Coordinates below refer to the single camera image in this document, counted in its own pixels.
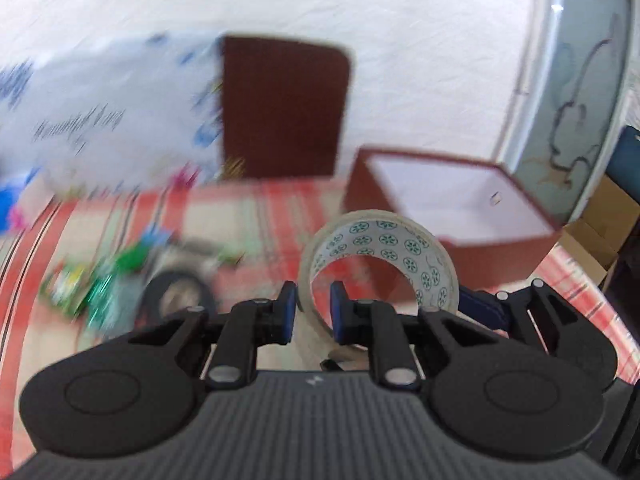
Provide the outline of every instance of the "clear packing tape roll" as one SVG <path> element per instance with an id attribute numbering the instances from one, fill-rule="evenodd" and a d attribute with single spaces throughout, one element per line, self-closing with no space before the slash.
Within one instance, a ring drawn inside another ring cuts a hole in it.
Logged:
<path id="1" fill-rule="evenodd" d="M 418 308 L 447 310 L 452 314 L 458 310 L 460 290 L 456 269 L 445 248 L 430 232 L 388 211 L 354 211 L 326 224 L 302 254 L 298 301 L 316 331 L 327 334 L 314 303 L 313 280 L 332 262 L 357 255 L 384 260 L 400 270 L 414 289 Z"/>

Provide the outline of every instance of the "ribbed black surface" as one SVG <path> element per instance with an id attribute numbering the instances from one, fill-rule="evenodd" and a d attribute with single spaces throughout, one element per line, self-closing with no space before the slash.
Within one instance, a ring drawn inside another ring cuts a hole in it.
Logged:
<path id="1" fill-rule="evenodd" d="M 502 462 L 444 434 L 417 397 L 365 373 L 262 372 L 239 392 L 207 399 L 164 444 L 115 460 L 39 453 L 12 480 L 606 479 L 583 454 Z"/>

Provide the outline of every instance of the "table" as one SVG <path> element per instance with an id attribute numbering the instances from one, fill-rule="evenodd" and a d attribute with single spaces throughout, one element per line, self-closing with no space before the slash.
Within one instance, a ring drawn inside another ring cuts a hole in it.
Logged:
<path id="1" fill-rule="evenodd" d="M 137 240 L 147 225 L 156 222 L 185 236 L 203 237 L 245 251 L 238 269 L 221 269 L 214 279 L 221 309 L 228 310 L 247 298 L 274 297 L 284 280 L 297 279 L 305 244 L 338 214 L 345 184 L 335 179 L 242 181 L 190 192 L 174 190 L 68 202 L 48 208 L 30 231 L 2 240 L 0 476 L 7 475 L 33 452 L 17 410 L 18 395 L 26 381 L 52 362 L 88 345 L 80 323 L 69 323 L 37 300 L 38 286 L 55 263 L 69 256 L 89 261 L 106 256 Z M 366 272 L 349 260 L 336 262 L 332 272 L 337 277 L 348 275 L 352 296 L 370 296 Z M 618 351 L 619 377 L 635 381 L 640 374 L 638 346 L 571 257 L 556 246 L 534 275 L 558 290 L 613 341 Z M 311 353 L 313 348 L 314 342 L 310 341 Z M 264 350 L 270 353 L 258 356 L 258 366 L 274 362 L 285 368 L 303 368 L 310 362 L 318 366 L 325 357 L 313 354 L 309 361 L 309 355 L 301 358 L 290 347 Z"/>

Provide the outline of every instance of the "silver screw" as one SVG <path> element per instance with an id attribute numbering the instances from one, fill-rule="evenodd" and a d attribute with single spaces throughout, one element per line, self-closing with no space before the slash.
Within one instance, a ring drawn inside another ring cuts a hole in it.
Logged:
<path id="1" fill-rule="evenodd" d="M 240 370 L 235 366 L 220 365 L 209 370 L 209 379 L 217 383 L 235 383 L 240 375 Z"/>
<path id="2" fill-rule="evenodd" d="M 385 374 L 386 382 L 395 386 L 408 386 L 413 384 L 417 378 L 418 375 L 409 368 L 391 368 Z"/>

